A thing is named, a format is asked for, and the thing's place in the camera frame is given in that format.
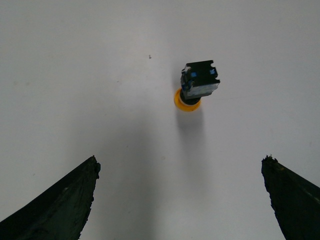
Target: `white table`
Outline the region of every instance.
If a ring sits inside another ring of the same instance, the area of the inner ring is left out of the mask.
[[[318,0],[2,0],[0,221],[95,155],[82,240],[284,240],[261,160],[320,186],[319,16]],[[211,59],[219,88],[179,111],[181,70]]]

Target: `white surface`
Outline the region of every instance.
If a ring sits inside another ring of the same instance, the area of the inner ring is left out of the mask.
[[[261,160],[320,186],[320,1],[0,1],[0,221],[91,155],[82,240],[284,240]],[[221,79],[192,113],[186,63]]]

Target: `electrical component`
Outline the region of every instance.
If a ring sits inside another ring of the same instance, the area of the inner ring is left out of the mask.
[[[218,72],[213,60],[187,63],[181,71],[181,88],[176,92],[176,106],[186,112],[196,110],[202,97],[209,96],[218,88]]]

